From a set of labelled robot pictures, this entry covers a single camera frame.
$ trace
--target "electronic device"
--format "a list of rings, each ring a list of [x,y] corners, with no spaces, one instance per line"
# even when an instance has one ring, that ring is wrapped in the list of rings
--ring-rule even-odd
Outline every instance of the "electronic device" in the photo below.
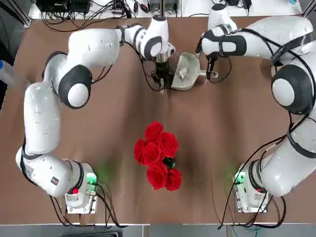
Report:
[[[165,10],[172,11],[174,4],[179,4],[179,0],[166,0],[165,1]],[[160,10],[159,8],[159,0],[149,0],[149,9],[150,11],[153,10]]]
[[[41,12],[68,12],[69,0],[37,0]]]
[[[240,0],[227,0],[226,2],[228,6],[237,6]]]
[[[90,0],[69,0],[69,11],[87,14],[90,10],[90,5]]]

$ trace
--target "cable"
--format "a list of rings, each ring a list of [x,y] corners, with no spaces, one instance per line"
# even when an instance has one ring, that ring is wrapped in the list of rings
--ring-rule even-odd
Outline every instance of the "cable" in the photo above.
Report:
[[[290,113],[290,112],[288,112],[288,115],[289,115],[289,120],[290,120],[289,128],[288,128],[288,129],[290,130],[290,129],[292,128],[292,126],[293,126],[293,122],[292,122],[292,116],[291,116],[291,113]],[[268,148],[262,153],[262,155],[261,155],[261,157],[260,157],[260,161],[259,161],[259,162],[260,162],[260,163],[259,163],[259,170],[260,170],[260,173],[261,173],[261,171],[262,171],[262,165],[261,165],[261,163],[262,163],[263,157],[264,157],[264,155],[266,154],[266,152],[267,152],[268,150],[270,150],[271,148],[277,146],[277,145],[280,144],[281,142],[283,142],[285,138],[286,138],[286,137],[284,137],[283,139],[281,139],[281,140],[278,141],[277,143],[273,144],[272,146],[268,147]]]
[[[196,15],[203,15],[203,16],[208,16],[209,14],[206,14],[206,13],[196,13],[196,14],[192,14],[188,17],[192,17],[192,16],[196,16]]]
[[[77,226],[77,227],[95,227],[95,226],[96,226],[95,224],[92,224],[92,225],[75,225],[75,224],[72,224],[72,223],[63,215],[63,213],[62,213],[62,211],[61,211],[61,208],[60,208],[60,206],[59,206],[59,204],[58,204],[58,200],[54,197],[55,201],[57,202],[58,209],[59,209],[59,211],[61,212],[61,214],[62,214],[64,220],[65,220],[66,223],[67,223],[67,224],[65,224],[65,222],[63,222],[63,221],[61,220],[61,218],[60,218],[60,216],[59,216],[59,214],[58,214],[58,212],[57,212],[57,209],[56,209],[56,206],[55,206],[55,202],[54,202],[52,196],[49,195],[49,197],[50,197],[51,203],[52,203],[52,205],[53,205],[53,207],[54,207],[56,216],[57,216],[58,220],[60,221],[60,223],[61,223],[63,226]]]
[[[149,83],[149,81],[148,81],[147,73],[146,73],[145,68],[144,68],[144,62],[143,62],[142,56],[134,49],[134,47],[133,47],[129,42],[125,42],[125,43],[128,44],[129,46],[131,46],[131,48],[135,51],[135,53],[136,53],[137,56],[139,57],[139,60],[140,60],[140,62],[141,62],[141,64],[142,64],[142,68],[143,68],[144,76],[145,76],[145,78],[146,78],[147,85],[150,87],[150,89],[153,90],[153,91],[161,91],[161,90],[163,90],[163,88],[161,88],[161,89],[154,89],[154,88],[150,85],[150,83]]]
[[[83,28],[86,28],[92,24],[95,24],[95,23],[99,23],[99,22],[102,22],[102,21],[105,21],[107,19],[121,19],[125,16],[124,13],[122,13],[122,16],[121,17],[108,17],[108,18],[105,18],[105,19],[101,19],[101,20],[96,20],[96,21],[93,21],[93,22],[89,22],[89,20],[97,17],[98,15],[102,15],[104,12],[110,10],[110,8],[114,5],[114,2],[113,1],[110,1],[109,3],[107,3],[106,5],[102,6],[98,11],[96,11],[94,14],[92,14],[91,16],[89,16],[87,19],[85,19],[84,23],[81,25],[81,26],[78,26],[76,25],[73,21],[72,21],[72,17],[70,14],[68,14],[68,16],[66,18],[63,18],[63,17],[58,17],[56,16],[57,19],[61,19],[61,22],[58,22],[58,23],[54,23],[54,22],[48,22],[44,17],[43,17],[43,13],[41,12],[41,19],[43,21],[43,23],[48,27],[50,28],[51,30],[54,30],[54,31],[58,31],[58,32],[63,32],[63,33],[68,33],[68,32],[74,32],[74,31],[77,31],[79,29],[83,29]],[[67,20],[70,20],[72,22],[72,24],[76,27],[76,29],[72,29],[72,30],[67,30],[67,31],[63,31],[63,30],[59,30],[59,29],[55,29],[53,27],[51,27],[50,25],[57,25],[57,24],[60,24],[62,22],[65,22]]]
[[[246,224],[236,224],[235,226],[242,226],[242,227],[246,227],[246,228],[252,227],[252,226],[254,225],[256,219],[257,219],[258,214],[259,214],[259,213],[263,213],[263,212],[268,208],[268,206],[269,206],[269,204],[270,204],[270,202],[271,202],[271,200],[272,200],[272,197],[273,197],[273,196],[271,196],[271,198],[270,198],[270,200],[268,201],[268,203],[267,203],[265,209],[263,209],[262,211],[260,211],[260,210],[261,210],[261,207],[262,207],[262,205],[263,205],[263,203],[265,202],[265,199],[266,199],[267,194],[268,194],[268,192],[265,193],[265,195],[264,195],[264,197],[263,197],[263,199],[262,199],[262,202],[261,202],[261,204],[260,204],[260,206],[259,206],[259,208],[258,208],[258,211],[255,213],[254,217],[253,217],[250,221],[248,221]]]
[[[268,46],[270,52],[272,53],[272,56],[273,56],[273,52],[272,52],[272,49],[270,47],[270,45],[268,43],[271,43],[277,47],[282,47],[280,44],[262,36],[261,34],[259,34],[258,32],[254,31],[254,30],[251,30],[251,29],[238,29],[236,31],[233,31],[231,32],[230,34],[233,34],[235,32],[248,32],[248,33],[252,33],[253,35],[256,35],[258,37],[260,37],[264,42],[265,44]],[[292,50],[289,50],[287,51],[288,53],[292,54],[295,58],[297,58],[307,69],[307,71],[309,72],[311,78],[312,78],[312,83],[313,83],[313,91],[316,91],[316,83],[315,83],[315,78],[314,78],[314,75],[313,75],[313,72],[311,71],[310,67],[308,66],[308,64],[299,56],[297,55],[296,53],[294,53]],[[316,93],[313,94],[313,104],[315,104],[315,100],[316,100]],[[289,126],[289,130],[288,130],[288,134],[290,135],[291,132],[293,132],[300,124],[302,124],[302,122],[309,117],[309,113],[307,113],[306,115],[304,115],[304,117],[294,126],[292,127],[292,120],[291,120],[291,117],[290,117],[290,126]],[[221,222],[221,225],[218,227],[218,229],[221,229],[222,226],[223,226],[223,223],[224,223],[224,218],[225,218],[225,213],[226,213],[226,210],[227,210],[227,205],[228,205],[228,201],[229,201],[229,197],[231,195],[231,192],[234,188],[234,185],[236,184],[236,180],[237,180],[237,177],[239,176],[240,172],[243,170],[243,168],[247,165],[247,163],[251,160],[251,158],[263,147],[265,147],[266,145],[269,145],[275,141],[278,141],[280,139],[284,139],[286,135],[282,136],[282,137],[279,137],[278,139],[275,139],[274,141],[271,141],[267,144],[264,144],[262,145],[259,149],[257,149],[251,156],[250,158],[243,164],[242,168],[239,170],[233,184],[232,184],[232,187],[231,187],[231,190],[229,192],[229,196],[228,196],[228,199],[227,199],[227,202],[226,202],[226,205],[225,205],[225,209],[224,209],[224,214],[223,214],[223,219],[222,219],[222,222]],[[282,201],[283,201],[283,206],[284,206],[284,209],[283,209],[283,216],[281,218],[281,220],[275,225],[275,226],[264,226],[264,225],[257,225],[255,224],[255,226],[259,226],[259,227],[263,227],[263,228],[269,228],[269,229],[273,229],[273,228],[277,228],[278,226],[280,226],[282,224],[282,222],[284,221],[285,219],[285,215],[286,215],[286,203],[285,203],[285,199],[283,197],[282,198]]]
[[[129,12],[131,12],[131,13],[134,15],[134,17],[137,18],[136,15],[134,14],[134,11],[132,11],[132,9],[130,9],[130,7],[129,7],[127,1],[126,1],[126,0],[121,0],[121,1],[122,1],[122,3],[125,5],[125,7],[128,7]]]
[[[261,228],[266,228],[266,229],[275,229],[277,227],[279,227],[285,220],[285,216],[286,216],[286,202],[285,202],[285,199],[284,197],[280,197],[282,199],[282,202],[283,202],[283,214],[282,214],[282,217],[281,217],[281,220],[278,221],[278,223],[274,226],[267,226],[267,225],[261,225],[261,224],[253,224],[254,226],[258,226],[258,227],[261,227]]]
[[[231,73],[231,71],[232,71],[232,62],[231,62],[230,57],[227,57],[227,58],[228,58],[229,65],[230,65],[229,71],[226,73],[225,76],[223,76],[222,79],[220,79],[220,80],[218,80],[218,81],[211,81],[211,80],[209,80],[212,84],[216,84],[216,83],[222,82],[222,81],[225,80],[225,78]]]
[[[240,175],[241,171],[245,168],[245,166],[247,165],[247,163],[251,160],[251,158],[252,158],[258,151],[260,151],[260,150],[261,150],[262,148],[264,148],[265,146],[267,146],[267,145],[269,145],[269,144],[271,144],[271,143],[273,143],[273,142],[276,142],[276,141],[282,139],[284,136],[285,136],[285,135],[283,135],[283,136],[281,136],[281,137],[278,137],[278,138],[276,138],[276,139],[274,139],[274,140],[272,140],[272,141],[270,141],[270,142],[267,142],[267,143],[263,144],[262,146],[260,146],[257,150],[255,150],[255,151],[251,154],[251,156],[250,156],[250,157],[246,160],[246,162],[243,164],[243,166],[241,167],[241,169],[240,169],[239,172],[237,173],[237,175],[236,175],[236,177],[235,177],[235,179],[234,179],[234,182],[233,182],[233,184],[232,184],[232,187],[231,187],[231,189],[230,189],[230,191],[229,191],[229,193],[228,193],[228,198],[227,198],[227,201],[226,201],[226,205],[225,205],[225,209],[224,209],[224,214],[223,214],[222,222],[221,222],[221,225],[217,228],[218,230],[220,230],[220,229],[222,228],[222,226],[224,225],[223,223],[224,223],[224,218],[225,218],[225,214],[226,214],[226,210],[227,210],[229,198],[230,198],[230,196],[231,196],[231,194],[232,194],[234,185],[236,184],[237,177]]]
[[[109,67],[109,69],[107,70],[107,72],[102,76],[102,74],[103,74],[103,72],[104,72],[104,69],[105,69],[105,67],[104,67],[103,70],[102,70],[102,72],[101,72],[101,74],[100,74],[100,76],[97,78],[97,80],[94,80],[91,84],[95,84],[95,83],[97,83],[98,81],[100,81],[100,80],[102,80],[103,78],[105,78],[106,75],[110,72],[111,68],[112,68],[112,65]]]
[[[105,208],[109,211],[110,217],[111,217],[111,219],[113,220],[114,224],[115,224],[118,228],[126,228],[126,227],[128,227],[128,226],[121,226],[121,225],[118,223],[117,219],[115,218],[115,216],[114,216],[113,213],[112,213],[111,208],[109,207],[108,203],[107,203],[106,200],[105,200],[105,192],[104,192],[103,187],[102,187],[100,184],[97,184],[97,186],[100,187],[102,193],[104,194],[104,197],[102,197],[98,192],[96,192],[96,195],[102,200],[102,202],[103,202],[104,205],[105,205]]]
[[[10,38],[9,38],[8,30],[6,29],[4,21],[3,21],[1,16],[0,16],[0,20],[2,21],[4,32],[5,32],[5,36],[6,36],[7,40],[8,40],[8,51],[10,52]]]

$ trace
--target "metal bracket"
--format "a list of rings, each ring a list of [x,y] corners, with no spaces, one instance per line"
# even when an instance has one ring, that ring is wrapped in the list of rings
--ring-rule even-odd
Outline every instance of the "metal bracket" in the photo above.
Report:
[[[165,0],[159,0],[159,10],[160,10],[160,15],[161,16],[164,16],[165,6],[166,6],[166,1]]]
[[[311,2],[308,4],[308,6],[303,11],[302,15],[306,18],[308,15],[312,12],[314,7],[316,6],[316,0],[311,0]]]
[[[21,20],[24,23],[24,28],[29,28],[31,26],[31,18],[28,17],[27,14],[24,13],[24,11],[21,10],[19,5],[14,0],[7,0],[8,3],[11,5],[11,7],[14,9],[14,11],[19,15]]]

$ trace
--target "brown tabletop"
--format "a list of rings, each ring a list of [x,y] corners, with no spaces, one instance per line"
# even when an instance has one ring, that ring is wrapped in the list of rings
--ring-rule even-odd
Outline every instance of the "brown tabletop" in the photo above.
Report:
[[[234,18],[239,27],[258,20]],[[94,28],[139,22],[149,19],[108,20]],[[72,29],[70,23],[58,29]],[[177,52],[194,52],[207,18],[169,19],[169,41]],[[15,68],[29,80],[41,81],[41,73],[50,53],[67,52],[70,33],[49,30],[34,21],[25,31]],[[80,110],[62,106],[61,141],[54,154],[59,158],[84,161],[99,174],[106,173],[118,221],[120,223],[219,223],[226,202],[225,180],[260,145],[284,134],[287,112],[274,101],[271,90],[271,63],[267,60],[232,57],[233,69],[219,84],[196,85],[187,92],[151,91],[141,64],[128,46],[120,49],[119,58],[107,77],[92,87],[89,103]],[[202,67],[206,61],[201,59]],[[224,75],[226,60],[216,66]],[[93,71],[94,77],[100,73]],[[135,142],[147,125],[157,120],[179,141],[177,166],[183,173],[178,191],[154,191],[146,179],[146,169],[133,157]],[[7,91],[0,114],[1,203],[0,224],[59,223],[47,194],[31,185],[19,171],[15,154],[23,143],[23,95]],[[316,223],[312,174],[285,196],[287,223]],[[277,200],[282,212],[282,205]],[[247,222],[247,214],[236,215],[236,222]],[[104,223],[104,207],[97,214],[83,216],[86,223]],[[277,222],[274,205],[258,222]],[[227,212],[225,223],[231,223]]]

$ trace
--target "red rose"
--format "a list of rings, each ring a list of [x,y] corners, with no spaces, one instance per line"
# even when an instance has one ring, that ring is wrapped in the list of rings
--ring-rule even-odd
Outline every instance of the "red rose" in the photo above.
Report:
[[[182,178],[181,173],[177,169],[170,169],[168,170],[168,176],[167,176],[167,182],[166,182],[166,189],[169,191],[177,190],[179,189]]]
[[[144,164],[143,150],[146,144],[143,139],[139,139],[134,147],[134,157],[138,161],[139,164]]]
[[[170,132],[163,132],[159,137],[159,148],[165,157],[174,158],[178,150],[178,141]]]
[[[145,130],[146,142],[155,142],[163,131],[163,126],[159,122],[152,122]]]
[[[155,143],[149,143],[143,150],[144,165],[153,166],[163,160],[160,149]]]
[[[147,170],[148,182],[153,186],[154,190],[163,188],[166,185],[168,170],[165,164],[149,167]]]

